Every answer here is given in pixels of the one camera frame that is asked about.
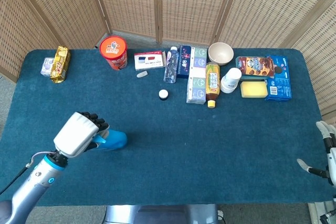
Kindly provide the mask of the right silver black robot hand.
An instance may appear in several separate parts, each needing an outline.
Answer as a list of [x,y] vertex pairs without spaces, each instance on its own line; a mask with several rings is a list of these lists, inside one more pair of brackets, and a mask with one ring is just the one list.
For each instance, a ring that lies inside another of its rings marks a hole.
[[322,134],[328,165],[325,170],[308,166],[302,159],[297,159],[299,166],[307,173],[326,178],[329,184],[335,188],[335,127],[324,121],[316,122],[316,126]]

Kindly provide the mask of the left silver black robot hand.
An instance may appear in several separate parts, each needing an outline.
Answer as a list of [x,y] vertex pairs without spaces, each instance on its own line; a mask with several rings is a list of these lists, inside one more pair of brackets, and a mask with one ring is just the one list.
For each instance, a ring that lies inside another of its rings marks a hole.
[[86,151],[97,134],[108,129],[109,124],[96,114],[75,112],[54,138],[54,145],[67,158],[77,157]]

